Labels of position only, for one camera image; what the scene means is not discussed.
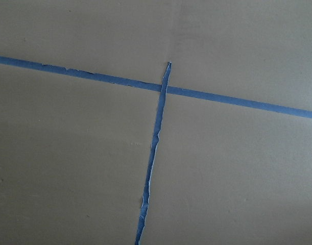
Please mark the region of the brown paper table cover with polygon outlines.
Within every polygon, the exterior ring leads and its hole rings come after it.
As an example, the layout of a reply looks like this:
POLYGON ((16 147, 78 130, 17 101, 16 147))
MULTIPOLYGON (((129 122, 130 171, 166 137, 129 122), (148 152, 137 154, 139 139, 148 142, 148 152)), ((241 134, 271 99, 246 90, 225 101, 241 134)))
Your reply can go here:
POLYGON ((0 1, 0 244, 312 244, 312 1, 0 1))

